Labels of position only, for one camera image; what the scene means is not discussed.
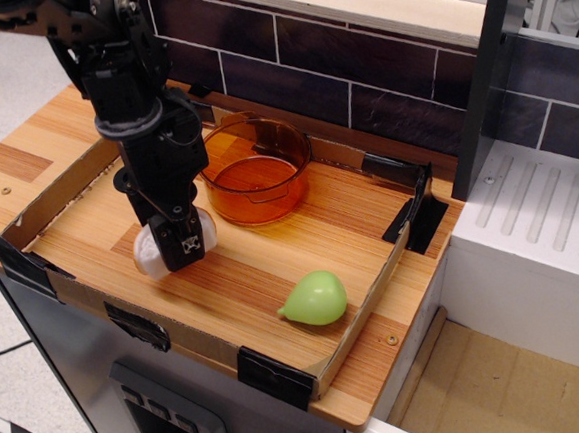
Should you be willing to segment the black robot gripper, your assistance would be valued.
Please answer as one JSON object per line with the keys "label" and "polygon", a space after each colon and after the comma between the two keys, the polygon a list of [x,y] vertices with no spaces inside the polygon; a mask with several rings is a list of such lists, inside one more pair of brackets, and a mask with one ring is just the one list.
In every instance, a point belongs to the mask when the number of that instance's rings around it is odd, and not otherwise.
{"label": "black robot gripper", "polygon": [[202,260],[204,232],[193,201],[193,180],[209,164],[202,119],[178,88],[164,89],[152,110],[132,122],[96,118],[96,129],[116,143],[123,169],[113,178],[141,226],[148,225],[169,272]]}

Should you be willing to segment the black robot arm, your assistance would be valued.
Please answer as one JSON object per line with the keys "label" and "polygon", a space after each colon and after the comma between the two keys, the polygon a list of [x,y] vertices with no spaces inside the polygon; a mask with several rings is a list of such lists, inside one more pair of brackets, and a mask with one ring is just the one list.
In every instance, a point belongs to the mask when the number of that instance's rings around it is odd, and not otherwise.
{"label": "black robot arm", "polygon": [[205,257],[214,221],[193,202],[209,158],[202,119],[187,95],[168,88],[166,45],[138,0],[0,0],[0,31],[46,37],[73,85],[116,144],[113,179],[142,225],[137,268],[163,279]]}

